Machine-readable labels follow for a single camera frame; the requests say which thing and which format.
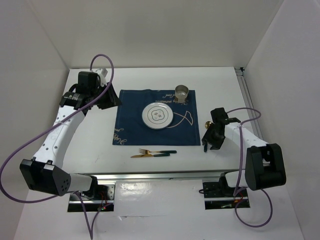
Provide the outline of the gold knife green handle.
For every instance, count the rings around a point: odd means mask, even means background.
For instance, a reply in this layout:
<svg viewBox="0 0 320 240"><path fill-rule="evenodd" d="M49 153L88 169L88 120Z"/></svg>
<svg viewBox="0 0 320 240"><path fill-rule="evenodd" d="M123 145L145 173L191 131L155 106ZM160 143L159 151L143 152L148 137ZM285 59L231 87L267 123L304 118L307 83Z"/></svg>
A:
<svg viewBox="0 0 320 240"><path fill-rule="evenodd" d="M170 153L159 153L159 154L139 154L133 155L130 158L158 158L158 157L169 157Z"/></svg>

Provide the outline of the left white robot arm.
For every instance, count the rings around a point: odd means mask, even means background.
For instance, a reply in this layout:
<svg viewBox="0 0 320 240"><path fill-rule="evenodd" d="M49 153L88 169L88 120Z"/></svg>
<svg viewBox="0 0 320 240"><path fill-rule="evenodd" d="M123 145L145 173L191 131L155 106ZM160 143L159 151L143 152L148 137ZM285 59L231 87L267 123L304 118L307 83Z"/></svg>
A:
<svg viewBox="0 0 320 240"><path fill-rule="evenodd" d="M63 167L65 154L76 129L94 103L104 110L121 105L113 86L107 86L108 71L103 68L78 73L77 83L61 98L55 120L42 146L31 159L22 160L19 169L30 190L63 196L76 191L88 200L99 193L98 180L93 175L67 173Z"/></svg>

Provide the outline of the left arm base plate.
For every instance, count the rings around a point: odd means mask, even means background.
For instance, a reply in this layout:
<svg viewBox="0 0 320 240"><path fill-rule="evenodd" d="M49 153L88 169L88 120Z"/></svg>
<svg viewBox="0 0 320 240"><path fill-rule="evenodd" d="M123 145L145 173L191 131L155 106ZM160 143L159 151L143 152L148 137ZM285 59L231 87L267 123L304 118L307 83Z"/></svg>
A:
<svg viewBox="0 0 320 240"><path fill-rule="evenodd" d="M89 213L97 212L98 210L101 210L102 212L113 212L115 207L115 190L116 183L107 182L105 184L99 183L98 190L96 190L93 197L88 198L81 193L80 195L84 203L85 210ZM67 212L83 212L81 201L76 194L70 194Z"/></svg>

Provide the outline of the dark blue cloth placemat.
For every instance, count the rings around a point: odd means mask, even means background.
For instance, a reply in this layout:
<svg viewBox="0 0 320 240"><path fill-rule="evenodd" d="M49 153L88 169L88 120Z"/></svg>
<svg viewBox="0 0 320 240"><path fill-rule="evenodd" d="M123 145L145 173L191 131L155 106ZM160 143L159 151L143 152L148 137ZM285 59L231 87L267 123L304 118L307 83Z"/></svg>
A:
<svg viewBox="0 0 320 240"><path fill-rule="evenodd" d="M121 90L113 145L199 146L196 92L185 102L176 101L174 90Z"/></svg>

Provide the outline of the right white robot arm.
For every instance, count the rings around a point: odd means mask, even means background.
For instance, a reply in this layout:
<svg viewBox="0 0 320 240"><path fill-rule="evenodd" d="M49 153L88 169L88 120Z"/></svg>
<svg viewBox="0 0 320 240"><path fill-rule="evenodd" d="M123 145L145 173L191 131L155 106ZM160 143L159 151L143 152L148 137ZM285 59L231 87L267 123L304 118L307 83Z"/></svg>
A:
<svg viewBox="0 0 320 240"><path fill-rule="evenodd" d="M250 110L256 112L257 116L240 121L236 117L229 117L223 107L215 108L210 112L212 121L205 124L206 132L201 139L204 152L220 150L225 139L240 149L239 170L224 173L224 180L218 184L223 196L236 195L243 188L257 191L283 186L287 182L280 145L268 143L243 127L245 123L261 117L260 111Z"/></svg>

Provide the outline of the metal cup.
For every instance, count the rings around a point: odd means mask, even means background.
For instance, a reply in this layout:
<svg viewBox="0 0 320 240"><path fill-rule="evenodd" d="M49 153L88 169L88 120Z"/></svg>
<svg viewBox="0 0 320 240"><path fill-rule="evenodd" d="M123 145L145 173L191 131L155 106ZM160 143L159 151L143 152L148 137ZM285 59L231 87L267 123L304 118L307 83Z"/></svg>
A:
<svg viewBox="0 0 320 240"><path fill-rule="evenodd" d="M175 87L174 95L178 103L184 103L188 97L189 89L185 85L178 85Z"/></svg>

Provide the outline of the white round plate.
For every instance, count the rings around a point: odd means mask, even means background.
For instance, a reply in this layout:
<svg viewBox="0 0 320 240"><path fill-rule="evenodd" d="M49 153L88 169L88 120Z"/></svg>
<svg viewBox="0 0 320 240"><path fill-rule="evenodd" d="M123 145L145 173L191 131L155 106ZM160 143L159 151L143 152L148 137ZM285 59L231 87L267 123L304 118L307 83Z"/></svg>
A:
<svg viewBox="0 0 320 240"><path fill-rule="evenodd" d="M168 127L174 118L172 109L165 103L153 102L148 104L142 111L143 123L154 130Z"/></svg>

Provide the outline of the gold spoon green handle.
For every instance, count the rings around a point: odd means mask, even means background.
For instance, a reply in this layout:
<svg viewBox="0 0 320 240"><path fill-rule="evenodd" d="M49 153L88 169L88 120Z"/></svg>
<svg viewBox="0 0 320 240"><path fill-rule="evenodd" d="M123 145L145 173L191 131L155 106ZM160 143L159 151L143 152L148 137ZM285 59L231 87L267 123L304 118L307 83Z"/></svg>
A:
<svg viewBox="0 0 320 240"><path fill-rule="evenodd" d="M203 136L201 141L202 141L202 145L203 145L203 151L205 153L208 150L208 144L209 144L209 142L211 140L211 135L212 135L212 133L211 133L211 125L212 125L211 121L207 121L205 123L205 125L204 125L205 129L206 129L206 132L205 132L205 134L204 134L204 136Z"/></svg>

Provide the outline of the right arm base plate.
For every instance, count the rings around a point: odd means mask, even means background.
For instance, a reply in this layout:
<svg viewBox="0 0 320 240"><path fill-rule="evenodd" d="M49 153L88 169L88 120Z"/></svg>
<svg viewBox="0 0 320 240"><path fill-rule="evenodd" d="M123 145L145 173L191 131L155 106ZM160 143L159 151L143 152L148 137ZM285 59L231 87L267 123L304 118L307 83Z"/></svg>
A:
<svg viewBox="0 0 320 240"><path fill-rule="evenodd" d="M198 191L204 197L206 210L226 210L250 208L250 201L246 190L233 195L234 188L228 187L222 180L203 182L202 189Z"/></svg>

